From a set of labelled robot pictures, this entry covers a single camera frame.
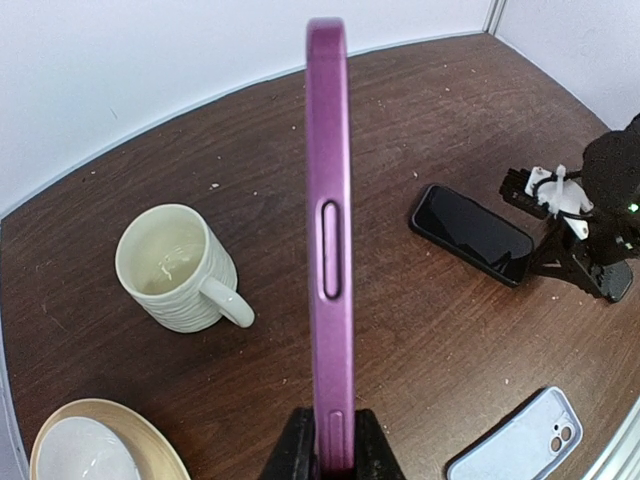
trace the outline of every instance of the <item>mug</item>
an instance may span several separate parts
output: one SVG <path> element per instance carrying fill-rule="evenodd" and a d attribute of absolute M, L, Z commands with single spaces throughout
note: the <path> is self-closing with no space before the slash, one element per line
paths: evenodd
<path fill-rule="evenodd" d="M 233 260 L 185 205 L 159 205 L 138 216 L 120 238 L 115 264 L 124 289 L 170 330 L 197 332 L 223 315 L 242 328 L 253 323 L 253 310 L 236 293 Z"/>

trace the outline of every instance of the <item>dark wood surface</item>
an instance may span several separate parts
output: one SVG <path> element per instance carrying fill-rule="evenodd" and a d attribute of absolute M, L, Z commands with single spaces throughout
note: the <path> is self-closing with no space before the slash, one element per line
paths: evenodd
<path fill-rule="evenodd" d="M 355 57 L 350 74 L 358 406 L 376 412 L 408 478 L 436 479 L 537 389 L 558 385 L 586 433 L 553 478 L 579 478 L 640 389 L 640 288 L 617 305 L 551 279 L 510 290 L 412 234 L 407 214 L 441 182 L 539 238 L 540 222 L 498 195 L 504 173 L 579 166 L 605 127 L 486 35 Z M 225 97 L 3 220 L 2 319 L 29 450 L 53 410 L 104 397 L 153 422 L 193 478 L 258 475 L 289 413 L 312 397 L 304 93 L 298 73 Z M 172 333 L 120 287 L 119 236 L 163 202 L 210 222 L 253 327 Z"/>

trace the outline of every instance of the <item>wooden plate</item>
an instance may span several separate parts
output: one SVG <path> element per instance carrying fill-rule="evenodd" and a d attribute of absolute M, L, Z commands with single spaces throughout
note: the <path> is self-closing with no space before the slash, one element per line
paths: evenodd
<path fill-rule="evenodd" d="M 141 480 L 191 480 L 180 456 L 156 427 L 119 403 L 97 398 L 68 403 L 44 422 L 31 452 L 31 480 L 38 479 L 36 465 L 44 436 L 53 425 L 68 417 L 92 418 L 109 427 L 131 453 Z"/>

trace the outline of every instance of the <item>mug handle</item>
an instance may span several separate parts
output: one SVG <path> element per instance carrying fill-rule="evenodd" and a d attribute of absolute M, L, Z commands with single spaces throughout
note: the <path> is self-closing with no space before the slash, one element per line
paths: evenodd
<path fill-rule="evenodd" d="M 207 277 L 200 285 L 200 292 L 218 305 L 222 314 L 239 327 L 247 328 L 253 324 L 255 314 L 245 299 L 215 278 Z"/>

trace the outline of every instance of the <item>wooden table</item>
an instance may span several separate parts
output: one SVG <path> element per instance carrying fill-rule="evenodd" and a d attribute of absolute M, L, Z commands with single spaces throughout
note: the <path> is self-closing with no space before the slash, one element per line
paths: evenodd
<path fill-rule="evenodd" d="M 412 234 L 407 214 L 441 182 L 539 238 L 541 223 L 498 195 L 504 173 L 579 166 L 604 125 L 487 35 L 375 52 L 350 68 L 358 407 L 376 412 L 408 478 L 435 479 L 558 385 L 586 433 L 554 478 L 579 478 L 640 389 L 640 288 L 617 305 L 551 279 L 510 290 Z M 57 407 L 104 397 L 152 421 L 194 479 L 256 478 L 289 413 L 312 398 L 303 82 L 289 75 L 176 118 L 3 220 L 2 318 L 27 448 Z M 176 334 L 118 284 L 119 236 L 164 202 L 210 222 L 253 327 Z"/>

